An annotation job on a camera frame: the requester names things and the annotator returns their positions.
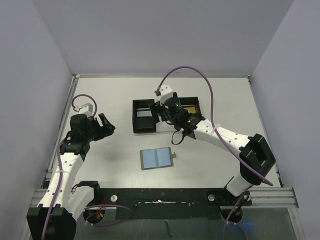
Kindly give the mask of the black white sorting tray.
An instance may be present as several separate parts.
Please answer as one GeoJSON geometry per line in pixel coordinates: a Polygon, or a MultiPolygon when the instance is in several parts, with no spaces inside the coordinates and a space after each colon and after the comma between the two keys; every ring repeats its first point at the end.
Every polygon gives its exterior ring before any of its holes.
{"type": "MultiPolygon", "coordinates": [[[[180,97],[179,100],[184,109],[186,106],[195,105],[198,106],[201,113],[198,97],[180,97]]],[[[149,105],[153,103],[156,103],[154,99],[134,99],[132,101],[132,129],[134,134],[157,132],[157,123],[154,123],[152,116],[137,117],[138,109],[150,110],[149,105]]]]}

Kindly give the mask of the white lion VIP card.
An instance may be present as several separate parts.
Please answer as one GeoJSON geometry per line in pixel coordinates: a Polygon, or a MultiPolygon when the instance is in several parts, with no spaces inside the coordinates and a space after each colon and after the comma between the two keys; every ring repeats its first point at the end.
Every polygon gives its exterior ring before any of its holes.
{"type": "Polygon", "coordinates": [[[138,109],[136,112],[136,116],[138,118],[142,118],[142,117],[151,117],[152,113],[150,110],[147,109],[138,109]]]}

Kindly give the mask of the grey card holder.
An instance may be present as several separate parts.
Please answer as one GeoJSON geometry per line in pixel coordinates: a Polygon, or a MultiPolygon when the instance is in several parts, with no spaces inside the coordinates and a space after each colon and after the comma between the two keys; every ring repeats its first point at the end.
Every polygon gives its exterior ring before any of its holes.
{"type": "Polygon", "coordinates": [[[176,158],[170,147],[143,149],[139,154],[142,171],[173,167],[176,158]]]}

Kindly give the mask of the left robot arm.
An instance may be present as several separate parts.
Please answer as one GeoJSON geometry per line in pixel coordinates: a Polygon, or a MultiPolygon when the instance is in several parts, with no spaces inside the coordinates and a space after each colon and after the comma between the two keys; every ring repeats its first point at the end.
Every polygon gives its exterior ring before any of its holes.
{"type": "Polygon", "coordinates": [[[74,239],[77,219],[86,205],[95,206],[102,199],[97,181],[85,181],[82,185],[86,190],[71,196],[76,175],[90,150],[90,143],[111,136],[115,129],[103,113],[97,117],[81,113],[70,118],[70,131],[57,148],[57,167],[48,188],[38,205],[30,207],[26,215],[32,239],[74,239]]]}

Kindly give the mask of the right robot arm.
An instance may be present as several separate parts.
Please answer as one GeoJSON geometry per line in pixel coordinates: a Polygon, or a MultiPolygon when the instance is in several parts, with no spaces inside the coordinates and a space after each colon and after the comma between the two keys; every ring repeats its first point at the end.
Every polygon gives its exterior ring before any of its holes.
{"type": "Polygon", "coordinates": [[[227,204],[235,204],[252,186],[273,185],[267,175],[276,160],[262,135],[243,135],[214,124],[202,114],[190,113],[183,108],[178,97],[171,97],[165,103],[157,101],[149,108],[156,123],[169,122],[184,137],[210,143],[239,160],[239,173],[229,180],[222,192],[227,204]]]}

